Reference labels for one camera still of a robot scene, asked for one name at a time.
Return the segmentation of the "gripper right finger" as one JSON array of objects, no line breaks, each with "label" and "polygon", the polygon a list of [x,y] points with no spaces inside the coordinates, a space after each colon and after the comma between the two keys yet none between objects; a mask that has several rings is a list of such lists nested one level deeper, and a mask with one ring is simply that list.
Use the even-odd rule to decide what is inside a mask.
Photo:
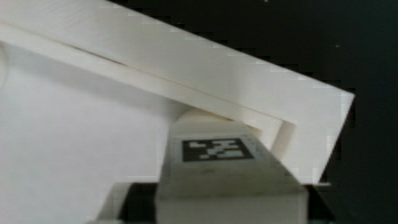
[{"label": "gripper right finger", "polygon": [[326,199],[330,184],[321,183],[305,186],[309,193],[307,201],[307,224],[337,224],[335,212]]}]

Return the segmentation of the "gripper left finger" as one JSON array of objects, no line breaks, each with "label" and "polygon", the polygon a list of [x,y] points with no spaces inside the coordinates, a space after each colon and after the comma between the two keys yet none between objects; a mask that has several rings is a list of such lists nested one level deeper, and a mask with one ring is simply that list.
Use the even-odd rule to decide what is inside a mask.
[{"label": "gripper left finger", "polygon": [[111,185],[97,216],[86,222],[86,224],[124,224],[118,218],[118,214],[129,186],[129,183],[115,183]]}]

